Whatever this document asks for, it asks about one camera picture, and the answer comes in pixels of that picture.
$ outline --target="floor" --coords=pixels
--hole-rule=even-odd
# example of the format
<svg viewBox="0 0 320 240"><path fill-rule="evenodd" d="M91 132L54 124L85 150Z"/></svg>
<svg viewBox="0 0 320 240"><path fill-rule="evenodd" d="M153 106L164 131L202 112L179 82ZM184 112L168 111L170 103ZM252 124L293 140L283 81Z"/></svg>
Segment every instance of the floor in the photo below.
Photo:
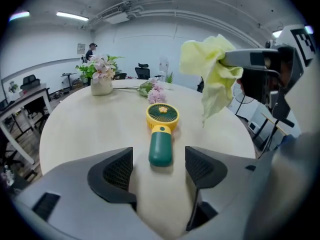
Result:
<svg viewBox="0 0 320 240"><path fill-rule="evenodd" d="M60 101L63 101L65 98L67 98L69 95L73 94L74 92L82 89L83 87L80 88L74 88L73 90L71 90L68 94L65 94L63 96L61 96L58 99L52 99L50 101L52 110L54 110L60 103ZM32 120L34 122L36 122L41 115L37 115L35 116ZM239 118L240 121L244 124L244 126L246 127L246 129L248 130L251 138L254 136L254 134L252 133L251 130L249 130L248 128L248 123L242 119ZM20 125L21 129L24 131L25 129L28 128L28 125L23 117L22 114L18 114L16 116L16 120L18 122L18 124ZM12 128L12 132L11 134L14 137L17 137L20 134L20 130L18 129L17 125L14 124L13 128ZM35 181L37 181L38 179L40 179L42 177L42 172L41 172L41 168L40 168L40 161L39 161L39 145L40 145L40 139L31 131L29 130L28 132L26 132L23 136L21 136L18 139L19 144L21 145L21 147L34 159L35 164L31 165L30 163L28 163L19 153L17 153L14 157L14 159L22 161L24 163L24 167L22 167L19 164L15 164L13 166L13 169L15 171L15 173L18 173L20 176L25 177L27 176L32 170L34 172L36 172L36 175L32 174L27 180L30 183L33 183ZM7 146L7 150L15 150L12 145L9 143ZM255 157L259 158L261 155L261 151L257 148L257 146L254 145L254 150L255 150Z"/></svg>

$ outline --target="desk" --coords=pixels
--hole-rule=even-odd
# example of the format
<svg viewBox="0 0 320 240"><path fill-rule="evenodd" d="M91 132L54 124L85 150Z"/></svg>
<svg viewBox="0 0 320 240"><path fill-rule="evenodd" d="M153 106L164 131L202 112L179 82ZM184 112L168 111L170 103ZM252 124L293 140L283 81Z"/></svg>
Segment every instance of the desk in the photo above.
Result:
<svg viewBox="0 0 320 240"><path fill-rule="evenodd" d="M75 75L76 73L63 73L61 77L68 77L68 81L69 81L69 88L70 90L72 90L72 85L70 83L70 76L71 75Z"/></svg>
<svg viewBox="0 0 320 240"><path fill-rule="evenodd" d="M136 87L145 81L117 80L112 85ZM193 208L186 184L185 146L246 158L255 158L255 149L245 126L228 108L203 127L202 93L175 84L164 91L167 103L180 115L172 132L173 165L150 166L151 130L146 122L150 104L145 97L116 89L106 96L92 96L90 87L71 94L54 109L42 131L39 156L46 174L68 161L133 147L132 174L138 183L131 181L129 191L136 194L137 214L161 236L176 239L185 232Z"/></svg>
<svg viewBox="0 0 320 240"><path fill-rule="evenodd" d="M30 121L28 120L26 113L24 109L22 109L23 106L26 104L43 97L46 108L48 112L51 114L52 109L49 103L48 95L47 95L47 85L45 83L40 84L39 86L32 88L28 90L24 95L22 95L20 98L16 99L15 102L5 108L0 113L0 128L3 131L4 135L7 137L7 139L11 142L13 147L31 164L34 164L35 161L29 156L22 147L18 144L18 142L15 140L15 138L12 137L9 130L5 126L3 120L5 120L8 116L10 116L12 113L14 113L17 109L21 109L21 112L23 116L25 117L26 121L29 124L29 127L34 128L34 125L31 125Z"/></svg>
<svg viewBox="0 0 320 240"><path fill-rule="evenodd" d="M264 117L265 120L261 126L261 128L258 130L258 132L254 135L253 140L261 133L262 129L265 127L265 125L267 124L267 122L269 121L270 123L272 123L273 125L275 125L276 123L269 118L267 115L265 115L264 113L261 113ZM276 133L277 129L279 129L280 132L282 132L283 135L288 135L279 125L275 126L275 129L272 130L271 132L271 137L272 138L274 136L274 134ZM267 144L269 136L262 142L262 144L259 146L259 149L262 150L264 148L264 146Z"/></svg>

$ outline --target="white wall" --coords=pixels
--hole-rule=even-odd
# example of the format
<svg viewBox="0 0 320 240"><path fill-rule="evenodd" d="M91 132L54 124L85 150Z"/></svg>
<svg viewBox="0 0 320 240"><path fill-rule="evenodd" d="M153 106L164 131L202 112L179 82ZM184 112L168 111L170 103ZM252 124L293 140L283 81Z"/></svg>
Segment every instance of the white wall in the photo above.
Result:
<svg viewBox="0 0 320 240"><path fill-rule="evenodd" d="M41 79L41 82L47 83L50 93L69 86L67 78L61 75L77 73L75 66L80 64L80 60L67 59L80 58L77 54L78 43L85 44L88 48L92 41L89 31L70 27L52 25L9 28L1 40L0 52L1 78L6 78L5 91L11 81L20 86L23 77L32 74Z"/></svg>
<svg viewBox="0 0 320 240"><path fill-rule="evenodd" d="M251 121L257 123L258 126L261 127L266 119L261 113L264 113L266 116L268 116L270 119L272 119L273 122L276 121L276 119L273 118L273 116L271 115L269 110L266 108L266 106L259 103L256 111L254 112L254 114L251 118ZM289 112L287 119L294 123L293 128L291 128L290 126L286 125L285 123L283 123L281 121L277 125L280 126L281 129L283 129L288 135L291 134L295 138L297 138L301 134L301 130L300 130L300 126L299 126L297 119L295 118L295 115L292 112L292 110ZM265 127L262 129L261 133L259 134L259 137L261 137L263 140L265 140L268 137L268 135L271 133L273 127L274 127L274 125L268 121L266 123ZM272 138L270 150L272 150L274 147L276 147L276 145L281 143L283 136L284 135L280 130L276 131L276 133L274 134L274 136Z"/></svg>
<svg viewBox="0 0 320 240"><path fill-rule="evenodd" d="M181 45L188 40L203 41L209 36L222 34L236 48L249 48L237 37L218 28L192 20L174 17L136 18L117 25L99 28L94 42L97 54L124 56L118 60L119 69L128 76L137 77L138 63L149 64L150 75L159 72L160 57L169 61L169 72L173 72L173 83L196 90L198 76L179 73Z"/></svg>

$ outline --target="white desk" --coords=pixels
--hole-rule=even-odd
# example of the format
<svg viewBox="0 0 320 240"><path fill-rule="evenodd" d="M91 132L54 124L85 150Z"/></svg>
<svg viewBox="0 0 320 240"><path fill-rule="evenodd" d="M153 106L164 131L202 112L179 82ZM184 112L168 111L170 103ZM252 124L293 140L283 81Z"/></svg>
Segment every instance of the white desk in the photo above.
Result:
<svg viewBox="0 0 320 240"><path fill-rule="evenodd" d="M144 82L127 79L112 84L119 88ZM180 114L172 134L172 166L150 167L151 130L146 123L150 104L146 98L130 90L92 96L90 87L86 87L63 100L47 120L40 140L42 173L67 161L133 147L134 170L129 191L136 194L138 215L162 237L181 236L193 204L186 185L185 146L247 158L254 158L255 150L245 126L227 108L209 118L203 128L202 93L175 84L165 93L167 103Z"/></svg>
<svg viewBox="0 0 320 240"><path fill-rule="evenodd" d="M33 131L35 132L36 130L34 129L34 125L30 123L22 107L40 97L43 97L45 106L48 112L51 114L52 109L47 95L47 85L45 83L42 83L39 86L28 90L24 95L22 95L13 104L6 107L5 110L0 113L0 128L3 131L4 135L11 142L12 146L31 164L35 163L34 159L30 155L28 155L27 152L25 152L23 148L18 144L15 138L12 137L3 121L8 116L13 114L17 109L21 109L22 114L25 117L29 127L33 127Z"/></svg>

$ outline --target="handheld fan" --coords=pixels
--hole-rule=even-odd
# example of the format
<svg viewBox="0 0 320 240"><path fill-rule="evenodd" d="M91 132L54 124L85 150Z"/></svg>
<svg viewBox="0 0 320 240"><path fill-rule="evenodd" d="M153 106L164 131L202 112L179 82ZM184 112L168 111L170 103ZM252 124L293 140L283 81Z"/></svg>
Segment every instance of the handheld fan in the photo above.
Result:
<svg viewBox="0 0 320 240"><path fill-rule="evenodd" d="M172 162L171 132L179 120L179 112L165 103L155 103L146 109L146 122L151 133L149 162L166 167Z"/></svg>

